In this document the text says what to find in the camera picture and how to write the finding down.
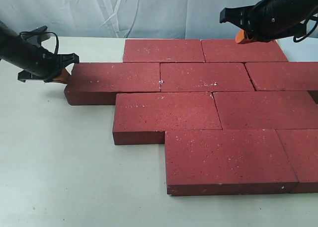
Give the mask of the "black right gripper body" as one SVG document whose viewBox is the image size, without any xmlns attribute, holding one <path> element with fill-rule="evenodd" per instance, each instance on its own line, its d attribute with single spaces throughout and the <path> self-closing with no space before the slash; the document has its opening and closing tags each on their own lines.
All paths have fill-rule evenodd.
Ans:
<svg viewBox="0 0 318 227">
<path fill-rule="evenodd" d="M 287 37 L 302 42 L 318 27 L 318 0 L 261 0 L 255 5 L 224 8 L 219 19 L 252 34 L 256 42 Z"/>
</svg>

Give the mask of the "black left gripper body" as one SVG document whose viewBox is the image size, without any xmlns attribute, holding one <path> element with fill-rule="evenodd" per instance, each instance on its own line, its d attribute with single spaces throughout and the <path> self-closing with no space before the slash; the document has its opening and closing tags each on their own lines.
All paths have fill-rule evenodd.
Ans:
<svg viewBox="0 0 318 227">
<path fill-rule="evenodd" d="M 50 31 L 49 33 L 56 38 L 54 52 L 50 52 L 43 46 L 31 45 L 3 22 L 0 23 L 0 58 L 22 69 L 18 73 L 19 81 L 52 82 L 53 78 L 61 74 L 62 69 L 80 62 L 79 56 L 75 53 L 59 54 L 59 38 L 56 33 Z"/>
</svg>

